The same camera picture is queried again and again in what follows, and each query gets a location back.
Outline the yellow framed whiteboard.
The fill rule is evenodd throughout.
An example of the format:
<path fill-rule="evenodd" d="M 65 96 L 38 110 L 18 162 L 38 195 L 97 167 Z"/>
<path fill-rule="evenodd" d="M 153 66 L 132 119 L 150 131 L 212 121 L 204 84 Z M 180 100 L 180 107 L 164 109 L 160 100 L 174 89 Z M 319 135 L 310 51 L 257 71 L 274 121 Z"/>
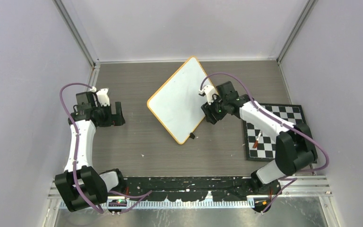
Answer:
<path fill-rule="evenodd" d="M 201 84 L 212 85 L 195 56 L 189 57 L 147 100 L 147 107 L 172 138 L 184 144 L 205 118 L 201 106 L 207 102 L 199 95 Z"/>

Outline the white red whiteboard marker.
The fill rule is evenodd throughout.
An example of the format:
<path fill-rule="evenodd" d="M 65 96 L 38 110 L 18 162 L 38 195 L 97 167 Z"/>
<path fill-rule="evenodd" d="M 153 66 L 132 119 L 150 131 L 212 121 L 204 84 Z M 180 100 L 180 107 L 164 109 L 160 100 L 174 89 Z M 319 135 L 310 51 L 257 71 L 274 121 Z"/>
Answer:
<path fill-rule="evenodd" d="M 254 144 L 253 144 L 252 148 L 256 149 L 256 148 L 258 147 L 258 143 L 259 143 L 259 140 L 260 140 L 261 136 L 262 136 L 262 131 L 260 131 L 260 132 L 258 133 L 258 135 L 257 135 L 257 137 L 256 137 L 256 140 L 255 140 L 255 142 L 254 142 Z"/>

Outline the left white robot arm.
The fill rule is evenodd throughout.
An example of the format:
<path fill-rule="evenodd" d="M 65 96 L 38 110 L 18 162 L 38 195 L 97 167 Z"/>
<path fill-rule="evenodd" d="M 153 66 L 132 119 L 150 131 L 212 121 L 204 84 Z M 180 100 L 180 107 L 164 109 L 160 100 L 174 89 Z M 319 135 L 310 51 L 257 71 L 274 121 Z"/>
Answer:
<path fill-rule="evenodd" d="M 121 126 L 125 123 L 121 103 L 115 102 L 115 113 L 109 99 L 109 90 L 91 89 L 76 95 L 77 104 L 68 119 L 71 130 L 69 158 L 64 172 L 55 176 L 54 184 L 69 211 L 93 208 L 103 212 L 108 192 L 122 195 L 126 183 L 119 169 L 101 174 L 93 168 L 93 140 L 98 127 Z"/>

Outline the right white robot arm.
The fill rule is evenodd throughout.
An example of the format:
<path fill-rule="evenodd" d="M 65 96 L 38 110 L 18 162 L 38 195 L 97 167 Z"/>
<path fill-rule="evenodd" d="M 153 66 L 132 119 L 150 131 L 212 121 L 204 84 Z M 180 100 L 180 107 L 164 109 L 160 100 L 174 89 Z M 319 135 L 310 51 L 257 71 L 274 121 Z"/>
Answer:
<path fill-rule="evenodd" d="M 270 183 L 291 176 L 317 160 L 308 125 L 293 124 L 274 115 L 250 95 L 239 95 L 230 81 L 216 87 L 202 85 L 199 95 L 207 99 L 201 106 L 207 122 L 216 124 L 227 114 L 234 115 L 253 124 L 275 142 L 274 160 L 251 174 L 252 192 L 263 194 Z"/>

